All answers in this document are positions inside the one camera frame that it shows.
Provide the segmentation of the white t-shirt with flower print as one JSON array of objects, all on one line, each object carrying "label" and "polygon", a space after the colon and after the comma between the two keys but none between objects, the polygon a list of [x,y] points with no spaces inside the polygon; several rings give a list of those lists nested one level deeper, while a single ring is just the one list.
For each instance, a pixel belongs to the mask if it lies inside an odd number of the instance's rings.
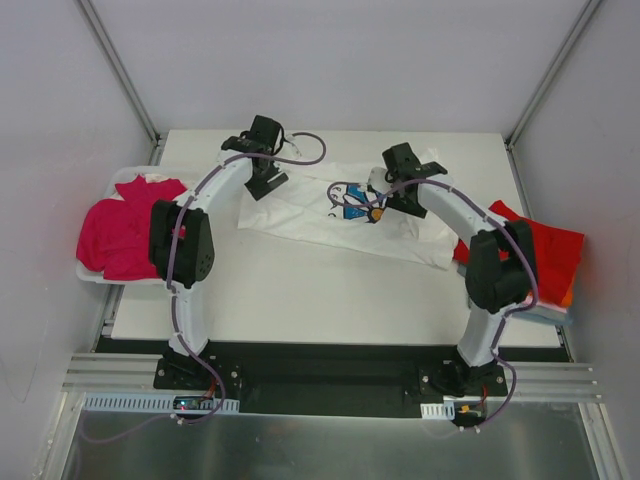
[{"label": "white t-shirt with flower print", "polygon": [[447,269],[457,235],[437,216],[386,206],[367,181],[367,163],[324,160],[285,170],[288,180],[257,201],[242,196],[240,229]]}]

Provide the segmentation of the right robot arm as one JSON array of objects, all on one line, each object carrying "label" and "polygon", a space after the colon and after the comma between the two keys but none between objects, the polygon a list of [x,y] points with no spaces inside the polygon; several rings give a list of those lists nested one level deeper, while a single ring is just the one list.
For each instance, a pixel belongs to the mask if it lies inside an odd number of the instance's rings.
[{"label": "right robot arm", "polygon": [[387,206],[404,213],[435,214],[467,247],[465,287],[470,317],[457,344],[460,364],[449,373],[452,388],[470,395],[485,383],[483,367],[496,361],[506,318],[538,298],[533,231],[523,219],[508,220],[476,204],[452,185],[438,163],[385,163]]}]

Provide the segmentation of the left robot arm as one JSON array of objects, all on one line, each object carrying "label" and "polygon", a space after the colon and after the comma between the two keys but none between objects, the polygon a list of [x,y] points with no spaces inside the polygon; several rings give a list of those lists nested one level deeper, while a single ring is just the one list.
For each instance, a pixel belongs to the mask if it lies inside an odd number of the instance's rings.
[{"label": "left robot arm", "polygon": [[177,377],[192,389],[205,386],[212,366],[199,355],[205,332],[200,283],[212,270],[215,250],[209,213],[243,188],[259,200],[286,181],[273,157],[285,142],[278,133],[244,133],[225,140],[214,168],[174,200],[157,200],[150,213],[149,259],[170,294],[169,348],[181,359]]}]

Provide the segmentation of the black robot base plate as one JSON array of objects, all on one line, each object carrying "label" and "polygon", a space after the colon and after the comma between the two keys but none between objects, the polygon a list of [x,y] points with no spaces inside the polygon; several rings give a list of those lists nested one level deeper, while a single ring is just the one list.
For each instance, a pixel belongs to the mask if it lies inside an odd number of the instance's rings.
[{"label": "black robot base plate", "polygon": [[445,396],[502,399],[496,362],[466,367],[452,346],[214,342],[197,360],[165,351],[158,390],[204,392],[243,413],[416,418]]}]

